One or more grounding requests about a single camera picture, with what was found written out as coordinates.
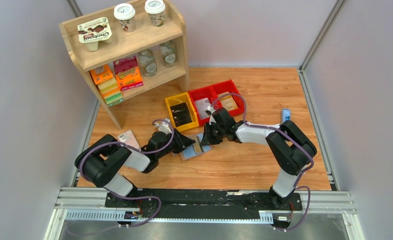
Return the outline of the beige leather card holder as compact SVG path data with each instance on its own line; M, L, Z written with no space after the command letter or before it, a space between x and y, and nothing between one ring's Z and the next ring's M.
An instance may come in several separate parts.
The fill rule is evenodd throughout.
M193 136L198 136L198 138L199 138L199 140L200 140L200 142L201 142L201 140L202 140L202 138L203 138L203 133L201 132L201 133L198 133L198 134L195 134L195 135L190 135L190 136L188 136L188 137L189 137L189 138L192 138ZM190 147L186 148L184 151L182 151L182 152L179 153L179 154L172 153L171 155L172 155L173 157L180 156L180 158L181 158L183 161L187 161L187 160L190 160L190 159L192 159L192 158L195 158L195 157L201 156L201 155L203 155L203 154L206 154L207 152L209 152L209 151L211 151L211 150L213 149L213 147L212 147L211 145L206 145L206 146L201 146L201 147L202 147L203 150L204 150L204 153L202 153L202 154L195 154L195 151L194 151L193 146L190 146Z

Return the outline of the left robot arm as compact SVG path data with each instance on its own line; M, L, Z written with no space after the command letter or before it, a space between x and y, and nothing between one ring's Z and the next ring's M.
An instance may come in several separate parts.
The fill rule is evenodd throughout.
M195 143L176 129L171 133L156 131L142 149L136 150L106 134L78 155L74 166L87 181L101 188L115 178L122 166L148 174L158 166L160 158L179 154Z

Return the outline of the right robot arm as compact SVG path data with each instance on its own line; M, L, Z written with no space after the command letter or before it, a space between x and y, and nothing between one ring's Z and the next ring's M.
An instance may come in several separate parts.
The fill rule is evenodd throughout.
M313 142L291 120L275 125L254 124L246 120L236 121L225 108L219 108L204 124L201 145L218 145L224 139L270 148L280 171L270 188L269 201L278 210L289 204L289 195L296 189L302 174L313 167L318 152Z

